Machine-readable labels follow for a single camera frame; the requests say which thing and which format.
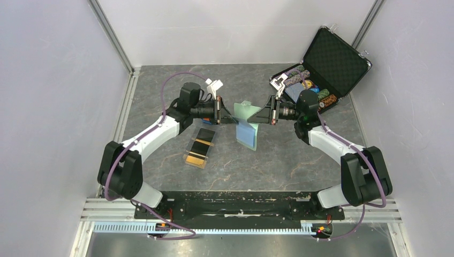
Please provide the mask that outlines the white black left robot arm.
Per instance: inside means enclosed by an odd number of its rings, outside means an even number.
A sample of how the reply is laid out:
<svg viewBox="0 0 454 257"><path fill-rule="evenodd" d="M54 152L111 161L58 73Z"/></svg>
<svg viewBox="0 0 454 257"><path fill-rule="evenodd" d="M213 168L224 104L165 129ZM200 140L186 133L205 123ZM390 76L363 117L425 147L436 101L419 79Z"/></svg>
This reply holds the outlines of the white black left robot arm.
<svg viewBox="0 0 454 257"><path fill-rule="evenodd" d="M143 179L143 162L165 142L184 132L194 119L209 120L215 125L236 122L217 95L223 83L210 79L205 83L211 99L201 100L200 85L187 82L179 97L153 125L121 143L111 141L106 145L97 175L97 182L104 186L105 193L112 191L122 198L146 205L155 218L167 214L168 203L162 200L163 193Z"/></svg>

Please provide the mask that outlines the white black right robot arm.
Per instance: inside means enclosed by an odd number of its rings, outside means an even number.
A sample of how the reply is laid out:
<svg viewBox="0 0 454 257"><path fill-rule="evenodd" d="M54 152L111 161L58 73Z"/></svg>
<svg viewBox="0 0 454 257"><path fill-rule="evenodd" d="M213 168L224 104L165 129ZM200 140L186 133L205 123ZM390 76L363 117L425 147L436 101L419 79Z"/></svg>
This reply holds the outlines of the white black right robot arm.
<svg viewBox="0 0 454 257"><path fill-rule="evenodd" d="M275 125L280 119L294 121L294 131L300 140L321 150L340 166L340 184L318 191L310 202L313 217L324 218L337 206L387 205L392 183L382 152L374 146L352 143L330 129L319 113L317 93L303 90L295 104L281 102L272 95L247 121Z"/></svg>

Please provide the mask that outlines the green card holder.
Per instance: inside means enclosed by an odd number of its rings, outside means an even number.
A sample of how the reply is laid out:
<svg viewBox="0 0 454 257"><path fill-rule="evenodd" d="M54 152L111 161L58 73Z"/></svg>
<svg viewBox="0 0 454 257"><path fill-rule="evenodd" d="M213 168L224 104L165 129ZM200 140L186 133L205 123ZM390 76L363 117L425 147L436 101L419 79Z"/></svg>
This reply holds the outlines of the green card holder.
<svg viewBox="0 0 454 257"><path fill-rule="evenodd" d="M237 141L251 150L256 150L259 125L258 123L249 123L247 119L257 113L261 108L251 105L249 101L235 103L233 107L234 116L238 120L236 126Z"/></svg>

